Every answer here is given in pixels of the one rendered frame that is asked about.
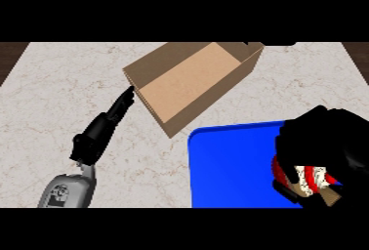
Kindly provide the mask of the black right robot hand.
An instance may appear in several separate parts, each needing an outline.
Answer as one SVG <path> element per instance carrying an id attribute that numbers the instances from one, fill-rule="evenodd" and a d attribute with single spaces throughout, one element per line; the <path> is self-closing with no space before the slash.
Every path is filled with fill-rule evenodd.
<path id="1" fill-rule="evenodd" d="M 280 128 L 277 161 L 294 184 L 296 166 L 327 168 L 342 195 L 328 208 L 369 209 L 369 120 L 343 108 L 317 106 Z"/>

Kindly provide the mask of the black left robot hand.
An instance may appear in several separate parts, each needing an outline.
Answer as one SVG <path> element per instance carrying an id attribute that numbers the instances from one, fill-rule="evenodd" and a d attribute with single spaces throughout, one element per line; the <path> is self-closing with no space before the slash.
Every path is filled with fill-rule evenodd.
<path id="1" fill-rule="evenodd" d="M 95 165 L 105 152 L 116 127 L 135 103 L 135 87 L 125 91 L 108 112 L 94 119 L 88 129 L 74 137 L 74 148 L 70 158 L 85 165 Z"/>

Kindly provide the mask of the red and white cupcake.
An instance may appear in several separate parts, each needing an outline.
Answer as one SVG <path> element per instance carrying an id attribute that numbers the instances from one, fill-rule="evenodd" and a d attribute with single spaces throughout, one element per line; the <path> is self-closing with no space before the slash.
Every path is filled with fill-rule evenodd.
<path id="1" fill-rule="evenodd" d="M 296 166 L 299 183 L 294 184 L 280 166 L 278 159 L 272 160 L 274 188 L 280 194 L 303 208 L 328 208 L 342 200 L 342 195 L 333 190 L 339 183 L 325 167 Z"/>

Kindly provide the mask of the blue tray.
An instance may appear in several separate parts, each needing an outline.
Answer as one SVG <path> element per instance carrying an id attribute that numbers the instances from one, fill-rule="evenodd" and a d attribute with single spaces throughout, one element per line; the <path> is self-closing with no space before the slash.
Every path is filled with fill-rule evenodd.
<path id="1" fill-rule="evenodd" d="M 278 166 L 281 121 L 197 129 L 188 140 L 195 208 L 297 208 Z"/>

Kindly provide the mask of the brown cardboard box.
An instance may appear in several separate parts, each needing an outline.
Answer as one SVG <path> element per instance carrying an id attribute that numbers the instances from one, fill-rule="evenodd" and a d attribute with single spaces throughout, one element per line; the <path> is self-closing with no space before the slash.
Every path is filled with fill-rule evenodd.
<path id="1" fill-rule="evenodd" d="M 263 50 L 262 42 L 169 42 L 123 68 L 169 138 L 250 75 Z"/>

